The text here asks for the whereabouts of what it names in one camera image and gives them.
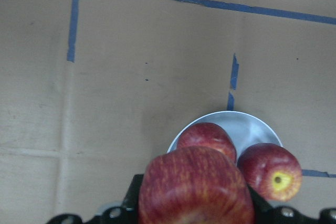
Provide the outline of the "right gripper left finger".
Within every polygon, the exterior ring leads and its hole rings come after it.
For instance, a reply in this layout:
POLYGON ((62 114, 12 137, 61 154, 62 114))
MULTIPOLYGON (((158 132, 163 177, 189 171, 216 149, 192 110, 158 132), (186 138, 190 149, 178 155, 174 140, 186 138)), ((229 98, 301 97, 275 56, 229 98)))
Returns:
POLYGON ((62 224, 62 223, 120 223, 120 224, 134 224, 138 223, 138 200, 140 187, 143 181, 142 174, 133 176, 127 193, 121 202, 110 202, 98 208, 96 214, 88 221, 83 221, 79 215, 76 214, 60 214, 52 217, 48 223, 62 224))

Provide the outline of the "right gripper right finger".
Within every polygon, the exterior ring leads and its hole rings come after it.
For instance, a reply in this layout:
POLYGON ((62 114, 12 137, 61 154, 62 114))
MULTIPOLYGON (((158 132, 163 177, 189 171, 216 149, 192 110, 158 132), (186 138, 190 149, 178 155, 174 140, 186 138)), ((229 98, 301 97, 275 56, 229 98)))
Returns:
POLYGON ((255 223, 276 224, 276 223, 296 223, 296 224, 332 224, 335 223, 335 208, 324 208, 320 211, 319 217, 311 218, 293 207, 278 206, 273 207, 262 198, 251 186, 248 189, 253 200, 255 211, 255 223))

